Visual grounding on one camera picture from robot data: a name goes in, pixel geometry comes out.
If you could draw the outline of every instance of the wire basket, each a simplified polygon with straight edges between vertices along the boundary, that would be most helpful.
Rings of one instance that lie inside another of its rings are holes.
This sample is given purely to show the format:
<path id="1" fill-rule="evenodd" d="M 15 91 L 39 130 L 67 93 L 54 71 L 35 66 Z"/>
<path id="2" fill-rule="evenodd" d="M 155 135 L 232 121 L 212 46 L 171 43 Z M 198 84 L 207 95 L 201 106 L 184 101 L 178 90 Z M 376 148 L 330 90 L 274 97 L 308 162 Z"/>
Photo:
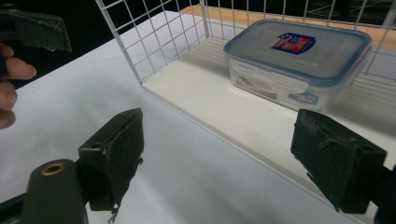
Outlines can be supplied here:
<path id="1" fill-rule="evenodd" d="M 248 154 L 274 167 L 281 174 L 286 174 L 292 181 L 316 192 L 318 190 L 315 187 L 306 184 L 309 180 L 304 179 L 307 177 L 305 170 L 300 167 L 301 164 L 296 163 L 297 165 L 292 167 L 294 158 L 288 161 L 279 156 L 280 154 L 268 158 L 272 151 L 260 151 L 260 148 L 265 147 L 272 148 L 275 153 L 277 150 L 284 150 L 282 153 L 290 154 L 288 141 L 274 139 L 278 139 L 279 135 L 285 133 L 286 135 L 292 134 L 285 132 L 285 130 L 292 130 L 292 127 L 285 125 L 293 123 L 294 115 L 290 116 L 288 112 L 279 114 L 277 108 L 268 109 L 267 103 L 242 96 L 240 92 L 235 93 L 234 89 L 225 84 L 221 86 L 225 92 L 217 91 L 219 99 L 213 99 L 211 94 L 216 90 L 210 88 L 203 90 L 203 85 L 201 85 L 202 83 L 206 86 L 212 85 L 212 77 L 203 76 L 197 79 L 194 77 L 181 81 L 178 78 L 184 76 L 183 73 L 191 72 L 189 69 L 197 70 L 198 72 L 195 71 L 195 73 L 202 74 L 212 73 L 215 70 L 214 72 L 218 75 L 215 80 L 219 81 L 217 83 L 229 83 L 229 78 L 226 77 L 228 70 L 224 70 L 222 65 L 218 66 L 224 63 L 220 62 L 224 61 L 222 47 L 255 21 L 275 19 L 363 31 L 373 40 L 368 63 L 355 78 L 358 84 L 339 96 L 342 99 L 331 113 L 332 116 L 350 123 L 351 126 L 357 123 L 358 129 L 360 126 L 364 127 L 363 133 L 378 138 L 380 144 L 386 143 L 385 147 L 396 142 L 394 138 L 396 135 L 394 117 L 396 113 L 396 1 L 158 0 L 157 3 L 152 3 L 152 1 L 145 0 L 96 0 L 96 2 L 136 80 L 144 89 L 159 96 L 166 103 L 170 102 L 170 105 L 197 120 L 212 133 L 245 149 Z M 210 63 L 206 63 L 207 67 L 194 67 L 194 64 L 191 65 L 192 60 Z M 180 68 L 181 64 L 188 64 L 188 66 Z M 167 77 L 163 87 L 163 83 L 157 80 L 152 81 L 152 79 L 165 70 L 169 74 L 178 73 L 173 77 Z M 197 81 L 200 84 L 186 85 L 185 88 L 179 87 L 184 86 L 186 81 L 192 83 Z M 173 91 L 176 85 L 178 85 L 179 92 Z M 206 98 L 193 98 L 198 94 Z M 233 97 L 242 99 L 241 103 L 249 101 L 249 104 L 231 104 L 231 101 L 235 101 Z M 204 110 L 199 104 L 191 104 L 191 101 L 214 107 L 211 110 Z M 221 112 L 226 111 L 227 114 L 221 114 L 217 107 L 223 103 L 225 106 L 221 108 L 223 110 Z M 270 113 L 272 117 L 263 116 L 262 111 Z M 260 123 L 262 117 L 266 122 L 263 125 L 274 125 L 279 128 L 270 133 L 260 133 L 259 129 L 250 130 L 251 133 L 256 134 L 257 138 L 264 138 L 257 145 L 250 145 L 253 137 L 250 138 L 245 136 L 246 133 L 233 129 L 233 127 L 241 130 L 250 129 L 251 126 Z M 244 127 L 236 122 L 230 123 L 230 120 L 238 119 L 244 119 L 242 123 Z M 389 167 L 396 161 L 395 153 L 389 152 Z M 368 217 L 372 218 L 374 213 L 373 210 Z"/>
<path id="2" fill-rule="evenodd" d="M 235 1 L 238 2 L 238 6 L 234 5 L 234 1 L 220 0 L 212 1 L 212 3 L 210 1 L 208 3 L 207 0 L 159 0 L 158 4 L 144 0 L 96 0 L 96 2 L 140 83 L 150 75 L 160 71 L 174 59 L 179 58 L 186 50 L 201 43 L 206 37 L 214 36 L 230 40 L 254 21 L 278 19 L 360 30 L 369 34 L 373 39 L 374 48 L 370 61 L 362 71 L 362 76 L 367 78 L 380 77 L 379 80 L 395 84 L 396 69 L 394 68 L 396 65 L 394 64 L 396 64 L 396 54 L 393 50 L 396 49 L 394 24 L 396 4 L 392 1 L 355 1 L 357 2 L 356 6 L 345 6 L 347 9 L 340 9 L 335 0 L 327 3 L 328 5 L 325 4 L 323 7 L 317 6 L 316 8 L 312 8 L 317 2 L 314 0 Z M 272 10 L 280 14 L 272 13 L 269 10 L 275 2 L 278 5 L 282 2 L 281 6 Z M 365 15 L 369 12 L 373 14 L 370 9 L 381 3 L 381 6 L 388 11 L 383 15 L 382 23 L 378 24 L 375 19 L 372 19 L 372 21 L 377 24 L 367 23 L 370 22 L 370 19 L 365 19 L 367 17 Z M 290 8 L 294 7 L 299 8 L 300 12 L 288 13 Z M 152 20 L 154 15 L 164 13 L 168 8 L 174 10 L 177 14 L 172 17 L 164 14 L 164 20 L 160 23 Z M 355 15 L 342 17 L 340 13 L 343 10 L 347 10 L 347 13 L 355 12 Z M 121 36 L 124 31 L 130 30 L 144 21 L 151 24 L 150 30 L 139 31 L 138 28 L 135 28 L 132 35 Z M 174 29 L 172 23 L 177 23 L 179 29 Z M 141 57 L 132 58 L 132 51 L 141 52 Z"/>

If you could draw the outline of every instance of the finger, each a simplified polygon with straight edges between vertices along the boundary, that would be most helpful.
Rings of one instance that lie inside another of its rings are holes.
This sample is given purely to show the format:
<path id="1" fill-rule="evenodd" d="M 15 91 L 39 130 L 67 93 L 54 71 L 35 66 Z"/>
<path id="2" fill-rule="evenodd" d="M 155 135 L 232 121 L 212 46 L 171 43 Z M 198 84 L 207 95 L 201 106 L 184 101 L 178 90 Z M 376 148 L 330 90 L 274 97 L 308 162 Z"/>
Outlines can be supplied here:
<path id="1" fill-rule="evenodd" d="M 9 111 L 17 102 L 17 92 L 14 86 L 7 82 L 0 82 L 0 110 Z"/>
<path id="2" fill-rule="evenodd" d="M 30 79 L 37 74 L 37 71 L 32 65 L 18 58 L 6 59 L 6 66 L 8 76 L 5 78 L 8 79 Z"/>
<path id="3" fill-rule="evenodd" d="M 3 57 L 3 59 L 6 59 L 14 55 L 14 50 L 9 46 L 0 43 L 0 54 Z"/>
<path id="4" fill-rule="evenodd" d="M 0 129 L 5 129 L 15 122 L 15 114 L 12 111 L 0 111 Z"/>

